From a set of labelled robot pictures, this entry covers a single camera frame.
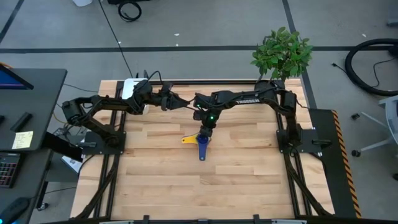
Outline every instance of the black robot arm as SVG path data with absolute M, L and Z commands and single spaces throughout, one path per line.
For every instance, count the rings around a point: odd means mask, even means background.
M 217 91 L 210 96 L 196 93 L 194 107 L 200 109 L 193 115 L 193 119 L 202 121 L 200 134 L 210 137 L 213 128 L 223 110 L 230 109 L 236 105 L 265 103 L 276 112 L 284 115 L 287 122 L 287 142 L 293 146 L 301 144 L 301 126 L 296 120 L 296 94 L 279 88 L 268 81 L 260 81 L 254 91 Z
M 181 99 L 171 91 L 171 88 L 172 84 L 165 82 L 159 92 L 153 93 L 152 85 L 147 80 L 143 80 L 135 86 L 133 95 L 126 100 L 98 95 L 80 97 L 64 102 L 62 110 L 69 124 L 84 126 L 100 135 L 107 145 L 116 146 L 118 137 L 114 127 L 101 124 L 94 119 L 95 113 L 100 110 L 115 110 L 137 115 L 142 114 L 145 105 L 161 106 L 164 111 L 187 107 L 190 102 Z M 87 106 L 91 109 L 86 112 L 84 109 Z

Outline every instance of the keyboard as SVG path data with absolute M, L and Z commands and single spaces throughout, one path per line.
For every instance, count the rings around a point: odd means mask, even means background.
M 0 152 L 0 187 L 12 188 L 18 169 L 21 166 L 21 155 L 18 153 Z

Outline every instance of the chair wheel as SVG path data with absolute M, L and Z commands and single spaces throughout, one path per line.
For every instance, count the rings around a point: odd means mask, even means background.
M 351 155 L 354 157 L 359 157 L 361 156 L 361 152 L 357 151 L 357 150 L 352 150 L 351 151 Z
M 45 209 L 48 208 L 48 207 L 49 207 L 49 204 L 43 202 L 43 203 L 42 203 L 42 206 L 40 206 L 40 208 L 37 208 L 37 211 L 41 212 L 41 211 L 45 210 Z
M 353 114 L 353 115 L 351 115 L 351 118 L 353 119 L 353 120 L 356 120 L 356 119 L 358 119 L 359 117 L 361 117 L 359 114 Z

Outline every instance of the floor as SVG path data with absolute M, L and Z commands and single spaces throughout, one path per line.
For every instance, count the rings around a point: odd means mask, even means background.
M 350 115 L 365 111 L 385 121 L 378 97 L 354 86 L 332 63 L 344 65 L 347 49 L 375 38 L 395 38 L 386 26 L 397 9 L 394 0 L 151 0 L 140 2 L 142 17 L 122 21 L 116 6 L 104 10 L 124 48 L 132 74 L 160 70 L 163 78 L 255 78 L 251 52 L 271 29 L 286 26 L 316 47 L 303 76 L 311 107 L 339 113 L 347 149 L 359 149 L 388 137 L 378 125 Z M 97 90 L 100 80 L 130 74 L 97 0 L 76 7 L 72 0 L 0 1 L 0 61 L 17 68 L 66 68 L 67 84 Z M 353 60 L 363 80 L 376 83 L 372 65 L 389 59 L 386 51 L 364 51 Z M 398 63 L 377 66 L 381 89 L 394 89 Z M 65 86 L 59 103 L 90 93 Z M 59 108 L 59 119 L 64 120 Z M 62 124 L 52 120 L 49 131 Z M 398 220 L 396 147 L 381 147 L 350 157 L 359 205 L 365 218 Z M 49 190 L 74 183 L 53 183 Z M 51 206 L 34 212 L 31 223 L 65 220 L 74 190 L 48 194 Z

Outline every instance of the mouse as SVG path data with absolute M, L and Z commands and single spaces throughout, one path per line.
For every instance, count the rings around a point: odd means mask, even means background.
M 29 206 L 29 198 L 20 197 L 0 213 L 0 224 L 11 224 L 18 219 Z

